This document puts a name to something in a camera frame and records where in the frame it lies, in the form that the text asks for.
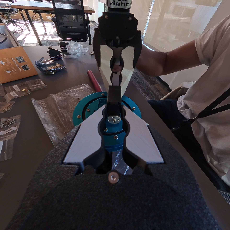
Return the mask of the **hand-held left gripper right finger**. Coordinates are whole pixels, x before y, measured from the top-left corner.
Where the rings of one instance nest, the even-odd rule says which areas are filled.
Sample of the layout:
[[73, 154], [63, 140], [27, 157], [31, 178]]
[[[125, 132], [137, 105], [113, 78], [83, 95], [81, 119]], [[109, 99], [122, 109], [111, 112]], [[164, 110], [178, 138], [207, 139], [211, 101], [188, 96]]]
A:
[[132, 169], [147, 165], [162, 164], [164, 159], [151, 134], [149, 124], [138, 117], [126, 106], [121, 106], [122, 128], [125, 132], [122, 156]]

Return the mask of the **person's right forearm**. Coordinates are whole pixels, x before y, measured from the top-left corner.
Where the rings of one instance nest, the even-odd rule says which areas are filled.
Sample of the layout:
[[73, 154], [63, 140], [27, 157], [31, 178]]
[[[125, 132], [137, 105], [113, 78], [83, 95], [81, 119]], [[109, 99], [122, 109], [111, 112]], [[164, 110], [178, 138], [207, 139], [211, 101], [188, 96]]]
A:
[[179, 48], [164, 53], [162, 72], [159, 76], [178, 72], [202, 65], [197, 54], [195, 40], [186, 43]]

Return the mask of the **black office chair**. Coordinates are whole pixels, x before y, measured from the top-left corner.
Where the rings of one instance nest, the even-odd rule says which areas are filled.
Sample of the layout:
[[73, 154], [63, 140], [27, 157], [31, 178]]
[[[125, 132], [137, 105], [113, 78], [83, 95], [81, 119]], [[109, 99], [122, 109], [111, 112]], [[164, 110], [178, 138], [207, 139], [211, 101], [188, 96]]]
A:
[[91, 45], [90, 21], [85, 12], [83, 0], [52, 0], [54, 22], [59, 37], [64, 41], [86, 42]]

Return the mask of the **blue round turntable base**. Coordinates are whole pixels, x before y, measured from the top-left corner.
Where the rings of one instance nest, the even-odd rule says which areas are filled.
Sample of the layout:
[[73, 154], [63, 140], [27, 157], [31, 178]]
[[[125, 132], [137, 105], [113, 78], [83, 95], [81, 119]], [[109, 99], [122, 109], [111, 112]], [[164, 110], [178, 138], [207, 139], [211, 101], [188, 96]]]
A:
[[[73, 112], [73, 124], [79, 125], [100, 107], [107, 103], [107, 92], [96, 92], [80, 100]], [[126, 106], [137, 116], [141, 117], [138, 106], [127, 96], [122, 96], [122, 105]], [[123, 148], [123, 139], [125, 132], [122, 129], [122, 121], [118, 124], [111, 124], [106, 120], [107, 131], [103, 132], [105, 149], [108, 152], [114, 152]]]

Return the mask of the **person's right hand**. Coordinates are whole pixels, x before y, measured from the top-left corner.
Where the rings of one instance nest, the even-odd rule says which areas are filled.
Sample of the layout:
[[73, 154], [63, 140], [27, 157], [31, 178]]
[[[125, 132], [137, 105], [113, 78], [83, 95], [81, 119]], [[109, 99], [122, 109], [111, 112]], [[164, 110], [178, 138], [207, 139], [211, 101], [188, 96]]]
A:
[[153, 51], [142, 45], [141, 54], [135, 67], [148, 76], [169, 74], [166, 64], [167, 55], [167, 52]]

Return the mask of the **black servo motor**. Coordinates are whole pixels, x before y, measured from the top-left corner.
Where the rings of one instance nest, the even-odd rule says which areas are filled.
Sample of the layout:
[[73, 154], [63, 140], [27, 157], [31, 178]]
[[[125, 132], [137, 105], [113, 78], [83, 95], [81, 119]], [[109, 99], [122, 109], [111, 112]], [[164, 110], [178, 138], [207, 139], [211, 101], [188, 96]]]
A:
[[122, 105], [121, 86], [110, 85], [107, 95], [108, 122], [117, 125], [125, 117], [125, 110]]

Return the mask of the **person's dark pants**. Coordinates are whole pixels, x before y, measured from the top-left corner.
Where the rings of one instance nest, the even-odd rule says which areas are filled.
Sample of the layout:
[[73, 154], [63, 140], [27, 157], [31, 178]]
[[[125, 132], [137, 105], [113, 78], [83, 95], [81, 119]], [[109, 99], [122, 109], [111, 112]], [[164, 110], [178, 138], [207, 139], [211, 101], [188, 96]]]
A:
[[[184, 120], [187, 120], [177, 108], [177, 99], [148, 100], [148, 103], [169, 129], [176, 128], [180, 126]], [[179, 128], [173, 132], [173, 134], [214, 186], [221, 191], [230, 192], [230, 187], [216, 174], [206, 161], [201, 146], [194, 137], [191, 125]]]

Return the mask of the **large clear plastic bag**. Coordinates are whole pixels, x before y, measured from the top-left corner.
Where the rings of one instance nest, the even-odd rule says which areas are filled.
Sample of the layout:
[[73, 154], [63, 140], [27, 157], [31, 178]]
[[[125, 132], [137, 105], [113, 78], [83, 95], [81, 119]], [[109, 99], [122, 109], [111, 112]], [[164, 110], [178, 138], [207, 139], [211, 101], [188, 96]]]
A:
[[[67, 165], [63, 164], [63, 160], [79, 129], [80, 124], [76, 126], [73, 124], [74, 109], [80, 100], [93, 93], [96, 92], [94, 92], [89, 85], [83, 84], [57, 94], [50, 94], [42, 100], [32, 99], [33, 106], [54, 145], [54, 148], [47, 155], [47, 158], [51, 158], [51, 160], [54, 160], [58, 165]], [[113, 167], [113, 158], [111, 152], [108, 152], [108, 154], [110, 154], [111, 170]], [[85, 171], [85, 169], [80, 170], [77, 165], [68, 166], [72, 166], [79, 173]], [[105, 174], [110, 170], [96, 169], [96, 172], [98, 174]]]

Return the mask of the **group of small screw bags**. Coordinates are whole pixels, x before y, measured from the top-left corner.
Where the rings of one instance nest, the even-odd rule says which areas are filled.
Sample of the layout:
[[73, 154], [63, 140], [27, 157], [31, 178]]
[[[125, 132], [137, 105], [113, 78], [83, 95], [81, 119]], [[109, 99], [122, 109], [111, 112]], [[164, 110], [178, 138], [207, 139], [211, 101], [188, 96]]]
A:
[[[29, 80], [18, 85], [6, 87], [5, 102], [0, 103], [0, 113], [10, 112], [15, 101], [13, 99], [26, 96], [31, 91], [44, 89], [47, 86], [41, 79]], [[15, 115], [0, 120], [0, 161], [9, 160], [13, 157], [14, 138], [17, 135], [21, 115]]]

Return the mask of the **dark antistatic bag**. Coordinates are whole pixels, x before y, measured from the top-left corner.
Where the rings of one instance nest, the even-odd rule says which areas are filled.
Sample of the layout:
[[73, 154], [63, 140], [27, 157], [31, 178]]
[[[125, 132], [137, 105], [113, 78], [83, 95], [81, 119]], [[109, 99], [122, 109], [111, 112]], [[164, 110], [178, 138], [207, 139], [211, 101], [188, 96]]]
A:
[[58, 64], [51, 59], [44, 60], [44, 57], [42, 57], [40, 60], [35, 61], [35, 65], [40, 71], [49, 75], [66, 69], [64, 65]]

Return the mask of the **wood-edged table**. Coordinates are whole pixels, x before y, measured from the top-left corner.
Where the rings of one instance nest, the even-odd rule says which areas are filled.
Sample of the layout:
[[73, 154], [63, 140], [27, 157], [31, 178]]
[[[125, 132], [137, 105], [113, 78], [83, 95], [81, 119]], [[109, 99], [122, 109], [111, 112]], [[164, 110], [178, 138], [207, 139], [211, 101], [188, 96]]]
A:
[[[76, 8], [74, 6], [68, 6], [68, 5], [73, 5], [73, 3], [71, 3], [71, 2], [73, 2], [72, 0], [64, 0], [64, 3], [62, 3], [61, 0], [55, 0], [52, 2], [59, 2], [59, 3], [57, 3], [57, 8], [60, 8], [60, 9], [75, 9]], [[39, 12], [39, 13], [55, 14], [54, 8], [53, 8], [53, 3], [22, 0], [22, 1], [12, 3], [11, 7], [17, 8], [18, 10], [21, 10], [21, 11], [22, 10], [25, 11], [27, 19], [29, 20], [30, 26], [32, 27], [32, 30], [34, 32], [34, 35], [37, 39], [38, 44], [40, 46], [43, 46], [41, 41], [40, 41], [39, 35], [36, 31], [36, 28], [32, 22], [32, 19], [28, 13], [28, 10]], [[89, 15], [92, 15], [93, 13], [95, 13], [95, 10], [93, 8], [91, 8], [89, 6], [84, 6], [82, 0], [81, 0], [81, 4], [77, 5], [76, 9], [84, 10], [83, 14], [86, 14], [87, 20], [89, 19]]]

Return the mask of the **crumpled clear plastic wrap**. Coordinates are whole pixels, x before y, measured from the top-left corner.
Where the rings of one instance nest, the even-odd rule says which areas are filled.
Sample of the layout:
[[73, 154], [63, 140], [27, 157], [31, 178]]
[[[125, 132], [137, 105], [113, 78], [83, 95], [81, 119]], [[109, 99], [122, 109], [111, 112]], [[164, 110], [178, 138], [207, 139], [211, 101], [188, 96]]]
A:
[[84, 53], [89, 50], [89, 46], [83, 46], [78, 42], [70, 41], [70, 43], [66, 46], [67, 53], [70, 55], [76, 55], [78, 53]]

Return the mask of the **grey mesh chair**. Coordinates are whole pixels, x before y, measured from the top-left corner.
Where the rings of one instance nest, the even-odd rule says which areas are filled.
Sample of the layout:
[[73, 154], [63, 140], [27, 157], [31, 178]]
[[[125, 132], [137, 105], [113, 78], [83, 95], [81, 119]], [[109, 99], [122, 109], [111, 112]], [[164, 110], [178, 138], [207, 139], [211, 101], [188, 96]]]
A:
[[223, 196], [225, 201], [230, 205], [230, 187], [225, 182], [220, 180], [211, 180], [211, 182]]

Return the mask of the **grey desk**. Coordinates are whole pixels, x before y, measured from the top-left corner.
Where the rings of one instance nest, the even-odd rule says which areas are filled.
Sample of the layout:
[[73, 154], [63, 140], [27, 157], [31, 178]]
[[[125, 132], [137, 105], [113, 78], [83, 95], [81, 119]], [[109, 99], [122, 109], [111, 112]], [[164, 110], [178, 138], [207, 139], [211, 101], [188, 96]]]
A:
[[[53, 76], [47, 76], [37, 70], [38, 75], [36, 76], [4, 84], [4, 86], [11, 86], [26, 80], [40, 78], [47, 85], [47, 88], [33, 91], [29, 95], [16, 98], [12, 110], [0, 114], [1, 118], [21, 115], [18, 133], [14, 139], [13, 158], [0, 162], [0, 172], [4, 173], [0, 180], [1, 230], [4, 230], [12, 220], [22, 201], [29, 181], [40, 163], [54, 147], [35, 111], [31, 99], [44, 99], [49, 94], [56, 94], [81, 84], [88, 84], [93, 88], [93, 84], [87, 75], [88, 70], [93, 72], [100, 86], [105, 90], [94, 56], [86, 53], [85, 55], [81, 54], [77, 59], [63, 59], [57, 62], [63, 64], [67, 70], [62, 70]], [[218, 220], [222, 229], [229, 230], [230, 206], [222, 195], [217, 191], [215, 186], [206, 177], [132, 82], [129, 82], [125, 95], [132, 99], [139, 107], [142, 119], [163, 135], [184, 158], [199, 183], [210, 211]]]

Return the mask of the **red metal cylinder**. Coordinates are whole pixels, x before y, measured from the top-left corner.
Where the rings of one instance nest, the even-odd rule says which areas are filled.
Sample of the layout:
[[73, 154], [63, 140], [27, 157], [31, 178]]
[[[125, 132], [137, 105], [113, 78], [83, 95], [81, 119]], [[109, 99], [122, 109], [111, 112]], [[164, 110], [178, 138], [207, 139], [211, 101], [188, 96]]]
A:
[[93, 72], [91, 70], [88, 70], [87, 74], [88, 74], [88, 76], [89, 76], [89, 78], [90, 78], [90, 80], [94, 86], [95, 91], [96, 92], [102, 92], [103, 90], [102, 90], [101, 86], [99, 85], [97, 79], [95, 78]]

